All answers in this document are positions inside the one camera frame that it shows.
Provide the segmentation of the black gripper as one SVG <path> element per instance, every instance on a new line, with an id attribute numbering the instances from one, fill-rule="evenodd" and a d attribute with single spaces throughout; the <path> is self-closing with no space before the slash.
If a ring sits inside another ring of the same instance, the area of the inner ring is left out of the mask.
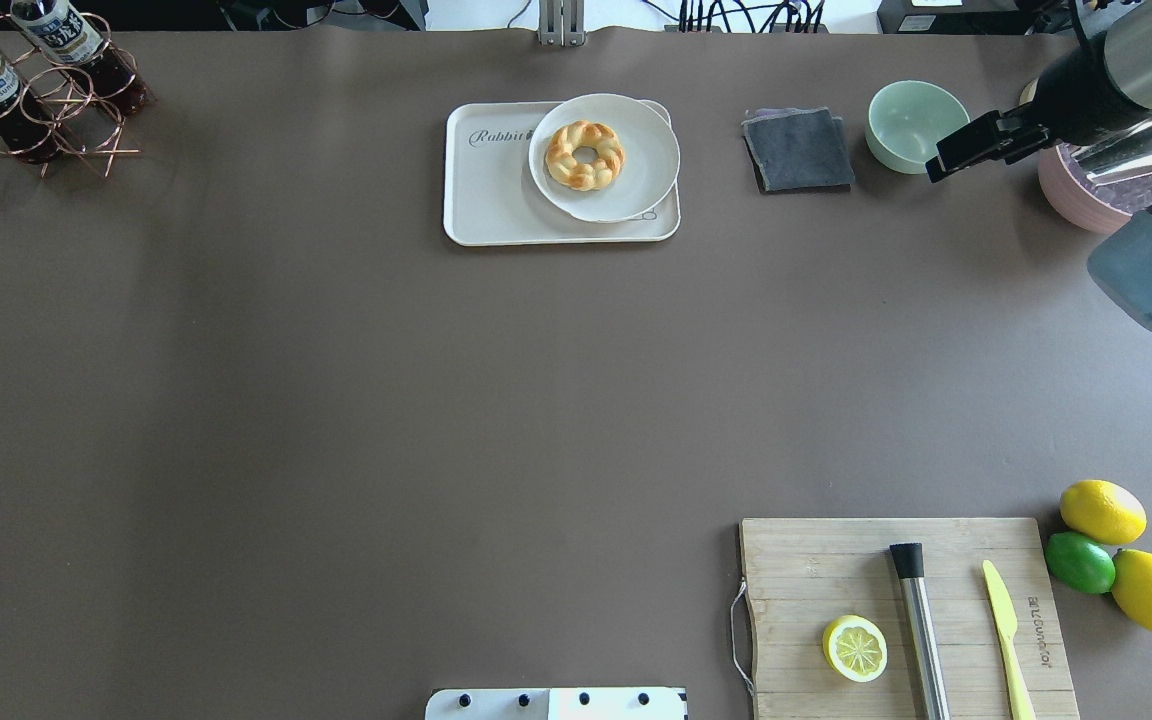
<path id="1" fill-rule="evenodd" d="M 1137 123 L 1137 105 L 1111 81 L 1100 45 L 1078 47 L 1043 70 L 1023 109 L 991 109 L 935 143 L 932 183 L 983 161 L 1014 164 L 1058 142 L 1089 146 Z"/>

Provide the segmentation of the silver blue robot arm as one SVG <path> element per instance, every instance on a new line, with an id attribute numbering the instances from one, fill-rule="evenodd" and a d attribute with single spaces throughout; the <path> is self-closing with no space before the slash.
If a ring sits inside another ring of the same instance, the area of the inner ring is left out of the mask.
<path id="1" fill-rule="evenodd" d="M 1014 109 L 987 111 L 938 141 L 925 164 L 940 182 L 983 161 L 1039 156 L 1039 182 L 1068 219 L 1079 192 L 1152 176 L 1152 1 L 1070 1 L 1076 46 L 1044 68 Z M 1087 274 L 1152 331 L 1152 199 L 1124 222 L 1087 222 L 1102 242 Z"/>

